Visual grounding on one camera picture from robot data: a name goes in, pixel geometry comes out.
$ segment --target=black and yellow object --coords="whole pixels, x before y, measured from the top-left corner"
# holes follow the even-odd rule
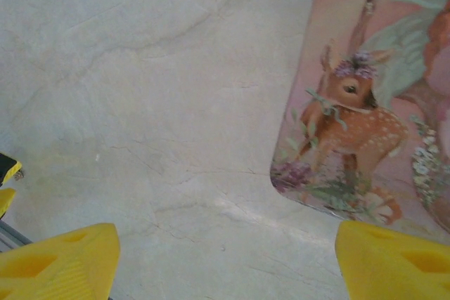
[[[11,177],[15,180],[23,177],[22,163],[0,152],[0,186]]]

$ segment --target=deer illustration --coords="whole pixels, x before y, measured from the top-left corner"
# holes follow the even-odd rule
[[[347,182],[354,185],[357,178],[357,189],[370,189],[377,165],[386,156],[397,154],[409,137],[406,125],[393,112],[378,107],[372,93],[376,76],[373,65],[386,62],[391,55],[392,51],[358,52],[343,60],[334,41],[325,47],[318,92],[338,110],[346,128],[333,115],[325,115],[322,103],[313,100],[300,118],[307,132],[297,160],[311,149],[311,140],[317,137],[311,165],[314,173],[331,152],[338,152]]]

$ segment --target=white floor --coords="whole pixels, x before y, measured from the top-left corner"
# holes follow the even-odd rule
[[[115,223],[115,300],[347,299],[339,221],[268,175],[311,2],[0,0],[6,221]]]

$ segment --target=flower crown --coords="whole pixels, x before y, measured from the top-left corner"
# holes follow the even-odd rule
[[[378,73],[373,64],[372,55],[368,51],[359,51],[350,58],[342,60],[335,68],[335,74],[338,77],[347,77],[356,75],[363,79],[373,79]]]

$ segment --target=deer eye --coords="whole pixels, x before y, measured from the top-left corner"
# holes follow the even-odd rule
[[[344,90],[351,94],[356,94],[356,87],[355,86],[344,86]]]

